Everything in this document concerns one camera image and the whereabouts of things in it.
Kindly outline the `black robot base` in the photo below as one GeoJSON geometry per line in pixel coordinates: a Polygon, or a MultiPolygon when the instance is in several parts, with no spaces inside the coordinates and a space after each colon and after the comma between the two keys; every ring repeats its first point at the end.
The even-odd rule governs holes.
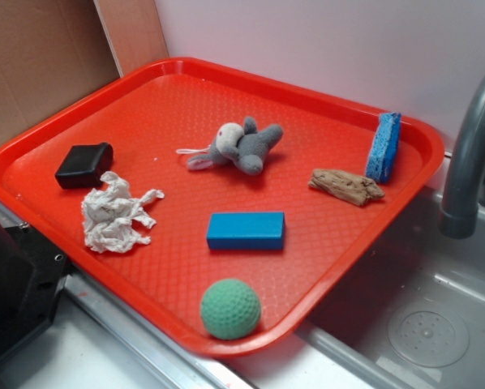
{"type": "Polygon", "coordinates": [[[0,224],[0,362],[51,326],[68,266],[34,227],[0,224]]]}

